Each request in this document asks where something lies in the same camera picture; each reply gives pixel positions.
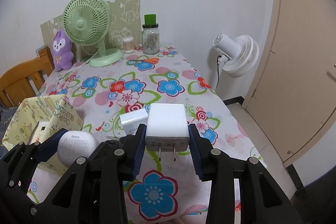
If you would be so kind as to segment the glass mug jar green lid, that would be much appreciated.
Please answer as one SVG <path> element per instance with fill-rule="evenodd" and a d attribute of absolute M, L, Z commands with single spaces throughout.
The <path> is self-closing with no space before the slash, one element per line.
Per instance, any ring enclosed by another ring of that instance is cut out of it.
<path fill-rule="evenodd" d="M 142 50 L 146 55 L 156 55 L 160 51 L 159 25 L 155 14 L 144 15 L 142 25 Z"/>

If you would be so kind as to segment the white remote control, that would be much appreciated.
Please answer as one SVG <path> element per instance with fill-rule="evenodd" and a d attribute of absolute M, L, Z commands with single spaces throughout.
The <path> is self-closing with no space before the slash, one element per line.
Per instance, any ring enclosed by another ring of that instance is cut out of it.
<path fill-rule="evenodd" d="M 43 143 L 50 136 L 51 133 L 49 121 L 38 121 L 31 134 L 29 144 L 33 144 L 36 142 Z"/>

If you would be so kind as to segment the wooden bed headboard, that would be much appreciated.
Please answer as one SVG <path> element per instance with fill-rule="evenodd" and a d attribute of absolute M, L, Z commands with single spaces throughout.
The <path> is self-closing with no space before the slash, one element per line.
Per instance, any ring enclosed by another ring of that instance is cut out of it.
<path fill-rule="evenodd" d="M 45 82 L 43 75 L 54 71 L 54 62 L 48 46 L 38 50 L 33 60 L 15 65 L 1 77 L 1 104 L 17 107 L 26 98 L 37 95 Z"/>

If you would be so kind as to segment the white charger adapter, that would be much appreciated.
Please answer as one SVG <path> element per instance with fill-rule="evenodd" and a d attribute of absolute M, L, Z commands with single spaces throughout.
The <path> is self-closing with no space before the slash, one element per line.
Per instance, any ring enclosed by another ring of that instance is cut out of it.
<path fill-rule="evenodd" d="M 147 124 L 148 113 L 139 109 L 120 115 L 120 122 L 126 135 L 134 135 L 140 124 Z"/>
<path fill-rule="evenodd" d="M 153 103 L 147 118 L 145 143 L 148 151 L 171 152 L 173 161 L 189 146 L 190 134 L 185 106 L 179 103 Z"/>

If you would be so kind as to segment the white standing fan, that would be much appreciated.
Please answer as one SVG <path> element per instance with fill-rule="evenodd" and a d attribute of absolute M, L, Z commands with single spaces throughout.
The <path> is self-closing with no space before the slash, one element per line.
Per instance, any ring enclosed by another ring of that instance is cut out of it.
<path fill-rule="evenodd" d="M 257 63 L 259 46 L 249 35 L 241 35 L 234 39 L 224 33 L 214 38 L 213 47 L 218 52 L 216 72 L 211 84 L 215 90 L 222 72 L 231 78 L 239 78 L 248 73 Z"/>

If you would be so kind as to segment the blue plaid bedding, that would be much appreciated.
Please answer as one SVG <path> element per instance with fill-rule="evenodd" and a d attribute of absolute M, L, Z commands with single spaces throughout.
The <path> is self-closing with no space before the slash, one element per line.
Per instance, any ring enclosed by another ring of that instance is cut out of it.
<path fill-rule="evenodd" d="M 3 157 L 8 152 L 2 144 L 2 139 L 17 109 L 17 107 L 5 107 L 2 105 L 0 107 L 0 157 Z"/>

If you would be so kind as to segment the white earbuds case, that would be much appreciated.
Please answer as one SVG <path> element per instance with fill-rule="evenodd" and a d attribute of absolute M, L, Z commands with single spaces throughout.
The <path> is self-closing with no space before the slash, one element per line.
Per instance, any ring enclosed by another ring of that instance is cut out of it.
<path fill-rule="evenodd" d="M 58 143 L 58 158 L 64 166 L 70 167 L 77 158 L 90 157 L 98 145 L 99 141 L 91 133 L 68 131 Z"/>

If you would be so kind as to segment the orange handled scissors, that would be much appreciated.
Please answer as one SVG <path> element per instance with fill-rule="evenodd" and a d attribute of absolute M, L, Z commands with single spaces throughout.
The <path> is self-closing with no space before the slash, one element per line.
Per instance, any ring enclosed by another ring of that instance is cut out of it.
<path fill-rule="evenodd" d="M 137 59 L 137 60 L 134 60 L 134 62 L 138 62 L 138 63 L 142 63 L 142 62 L 145 62 L 145 63 L 151 63 L 151 64 L 157 64 L 159 62 L 159 58 L 151 58 L 151 59 Z"/>

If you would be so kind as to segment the cotton swab container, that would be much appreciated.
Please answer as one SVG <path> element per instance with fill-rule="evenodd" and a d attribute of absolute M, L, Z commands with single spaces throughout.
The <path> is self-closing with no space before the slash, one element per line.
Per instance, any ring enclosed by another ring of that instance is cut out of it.
<path fill-rule="evenodd" d="M 122 40 L 123 42 L 123 50 L 125 53 L 132 53 L 135 50 L 134 45 L 134 37 L 133 36 L 126 36 Z"/>

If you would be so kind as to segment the beige door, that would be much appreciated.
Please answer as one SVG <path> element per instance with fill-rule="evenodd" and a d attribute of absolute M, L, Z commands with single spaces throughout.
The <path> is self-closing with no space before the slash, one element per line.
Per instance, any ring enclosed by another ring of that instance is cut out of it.
<path fill-rule="evenodd" d="M 274 4 L 272 44 L 245 107 L 287 166 L 335 122 L 335 0 Z"/>

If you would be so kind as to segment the green desk fan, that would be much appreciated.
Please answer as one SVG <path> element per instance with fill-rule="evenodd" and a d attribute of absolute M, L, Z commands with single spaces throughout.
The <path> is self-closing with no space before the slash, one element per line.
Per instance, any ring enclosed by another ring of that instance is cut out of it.
<path fill-rule="evenodd" d="M 110 10 L 104 0 L 71 0 L 63 12 L 63 28 L 75 44 L 97 46 L 90 58 L 92 67 L 111 65 L 123 57 L 118 48 L 105 46 L 110 27 Z"/>

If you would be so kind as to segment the floral tablecloth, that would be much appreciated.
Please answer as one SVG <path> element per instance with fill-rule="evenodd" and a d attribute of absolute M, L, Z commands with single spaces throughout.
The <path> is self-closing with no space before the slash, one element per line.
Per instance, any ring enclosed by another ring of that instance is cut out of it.
<path fill-rule="evenodd" d="M 117 62 L 94 68 L 85 59 L 67 72 L 54 72 L 38 95 L 29 99 L 32 120 L 21 129 L 43 141 L 60 128 L 81 129 L 97 141 L 135 133 L 150 113 L 161 130 L 176 122 L 173 104 L 199 134 L 231 157 L 248 159 L 259 152 L 228 107 L 205 79 L 173 47 L 155 56 L 136 50 Z M 204 223 L 209 182 L 195 174 L 190 151 L 146 150 L 139 175 L 123 185 L 130 223 Z"/>

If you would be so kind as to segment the yellow cartoon storage box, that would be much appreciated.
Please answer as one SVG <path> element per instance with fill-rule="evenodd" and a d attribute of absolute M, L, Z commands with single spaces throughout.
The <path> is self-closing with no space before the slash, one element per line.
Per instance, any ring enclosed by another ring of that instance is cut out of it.
<path fill-rule="evenodd" d="M 61 128 L 81 130 L 84 123 L 64 94 L 26 98 L 11 119 L 2 144 L 7 150 L 21 141 L 29 144 L 38 121 L 49 121 L 51 136 Z"/>

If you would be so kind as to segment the beige cartoon backboard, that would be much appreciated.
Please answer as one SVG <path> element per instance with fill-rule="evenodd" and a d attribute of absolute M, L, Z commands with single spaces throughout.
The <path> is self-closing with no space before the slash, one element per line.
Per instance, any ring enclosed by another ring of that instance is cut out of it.
<path fill-rule="evenodd" d="M 135 46 L 141 43 L 141 0 L 105 1 L 110 12 L 109 31 L 105 47 L 123 49 L 123 38 L 133 37 Z M 44 45 L 52 47 L 56 32 L 63 28 L 63 16 L 59 15 L 41 24 Z"/>

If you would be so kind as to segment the purple plush toy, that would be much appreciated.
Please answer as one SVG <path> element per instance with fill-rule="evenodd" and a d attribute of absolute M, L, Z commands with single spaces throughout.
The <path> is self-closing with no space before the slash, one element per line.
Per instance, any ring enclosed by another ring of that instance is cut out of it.
<path fill-rule="evenodd" d="M 52 57 L 57 72 L 67 71 L 72 67 L 72 60 L 74 59 L 72 41 L 63 29 L 59 29 L 53 39 Z"/>

